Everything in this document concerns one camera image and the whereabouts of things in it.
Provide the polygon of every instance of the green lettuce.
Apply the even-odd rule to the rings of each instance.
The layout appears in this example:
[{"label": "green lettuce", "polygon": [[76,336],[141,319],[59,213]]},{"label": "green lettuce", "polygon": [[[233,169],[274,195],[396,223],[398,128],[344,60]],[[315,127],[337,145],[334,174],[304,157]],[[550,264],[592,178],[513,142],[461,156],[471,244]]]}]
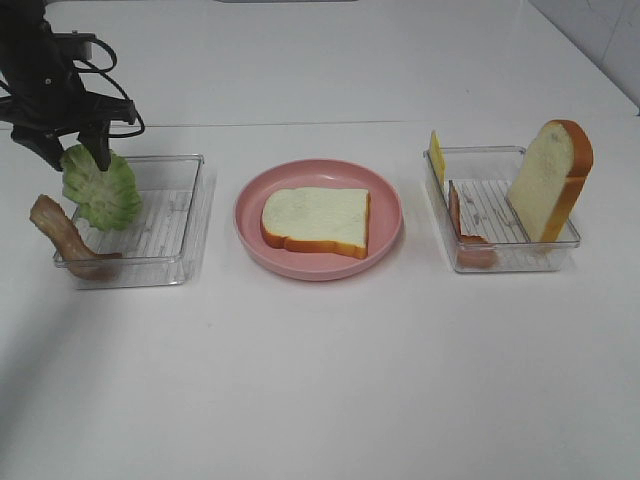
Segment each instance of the green lettuce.
[{"label": "green lettuce", "polygon": [[68,148],[62,164],[62,194],[78,204],[78,215],[101,231],[124,230],[142,208],[133,170],[111,151],[111,164],[100,171],[84,145]]}]

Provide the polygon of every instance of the bread crust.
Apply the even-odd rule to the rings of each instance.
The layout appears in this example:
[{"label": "bread crust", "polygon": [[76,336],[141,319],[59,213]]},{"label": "bread crust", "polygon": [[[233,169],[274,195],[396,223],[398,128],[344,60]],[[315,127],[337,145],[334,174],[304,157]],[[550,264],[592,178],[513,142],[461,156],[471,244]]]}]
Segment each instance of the bread crust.
[{"label": "bread crust", "polygon": [[369,217],[371,212],[371,194],[367,193],[367,208],[365,212],[366,239],[365,246],[351,245],[332,240],[296,240],[269,232],[260,217],[260,231],[265,243],[272,248],[283,248],[290,252],[300,253],[337,253],[347,257],[362,260],[368,255],[369,245]]},{"label": "bread crust", "polygon": [[555,242],[560,231],[569,218],[587,175],[593,166],[593,149],[591,142],[582,128],[572,120],[551,120],[545,124],[559,123],[571,137],[573,143],[573,167],[565,178],[564,188],[549,216],[540,242]]}]

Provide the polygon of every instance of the black cable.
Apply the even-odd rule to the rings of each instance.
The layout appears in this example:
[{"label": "black cable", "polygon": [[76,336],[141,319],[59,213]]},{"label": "black cable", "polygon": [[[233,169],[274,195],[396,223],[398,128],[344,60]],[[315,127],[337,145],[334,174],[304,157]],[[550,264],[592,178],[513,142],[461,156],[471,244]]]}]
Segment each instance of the black cable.
[{"label": "black cable", "polygon": [[[124,91],[124,89],[118,84],[118,82],[116,82],[113,78],[107,75],[103,69],[99,69],[88,60],[79,60],[79,61],[89,67],[88,69],[78,69],[80,73],[97,73],[106,81],[108,81],[111,85],[113,85],[115,89],[118,90],[118,92],[120,92],[120,94],[125,100],[131,100],[129,98],[129,95],[127,95],[127,92]],[[110,133],[109,138],[129,138],[129,137],[136,137],[138,135],[142,135],[142,133],[146,130],[147,127],[145,126],[144,121],[142,120],[142,116],[138,111],[136,111],[136,119],[140,124],[140,128],[138,130],[134,132],[129,132],[129,133]]]},{"label": "black cable", "polygon": [[78,67],[76,67],[76,71],[78,73],[100,73],[100,72],[107,73],[107,72],[110,72],[111,70],[113,70],[116,67],[116,64],[118,63],[118,56],[116,55],[115,50],[113,48],[111,48],[106,42],[103,42],[99,38],[93,38],[91,40],[88,40],[88,42],[98,45],[105,52],[107,52],[107,55],[109,55],[109,58],[111,58],[111,66],[107,67],[107,68],[98,68],[95,65],[93,67],[91,67],[91,68],[78,68]]}]

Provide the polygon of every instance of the robotic arm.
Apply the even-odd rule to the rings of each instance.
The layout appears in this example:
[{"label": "robotic arm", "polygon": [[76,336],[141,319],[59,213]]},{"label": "robotic arm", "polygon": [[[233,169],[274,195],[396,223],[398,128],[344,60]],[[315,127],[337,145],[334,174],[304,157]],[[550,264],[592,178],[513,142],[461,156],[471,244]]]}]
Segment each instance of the robotic arm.
[{"label": "robotic arm", "polygon": [[[134,136],[144,123],[133,101],[106,72],[115,52],[91,33],[55,34],[44,19],[44,0],[0,0],[0,71],[10,96],[0,97],[0,121],[13,124],[11,138],[62,171],[59,137],[78,133],[100,170],[111,163],[109,138]],[[113,61],[106,69],[91,62],[91,44],[102,46]],[[78,68],[79,61],[89,68]],[[124,98],[85,89],[80,73],[98,73]],[[137,132],[109,134],[111,121],[140,123]]]}]

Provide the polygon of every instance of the bread slice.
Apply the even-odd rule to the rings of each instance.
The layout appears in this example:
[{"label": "bread slice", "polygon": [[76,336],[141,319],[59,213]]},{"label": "bread slice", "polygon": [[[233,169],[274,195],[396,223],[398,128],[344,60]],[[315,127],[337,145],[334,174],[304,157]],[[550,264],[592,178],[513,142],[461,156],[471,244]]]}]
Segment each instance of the bread slice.
[{"label": "bread slice", "polygon": [[507,199],[532,242],[554,242],[593,165],[591,143],[571,120],[547,122],[527,149]]},{"label": "bread slice", "polygon": [[369,191],[300,187],[277,190],[262,210],[262,237],[292,252],[367,256]]}]

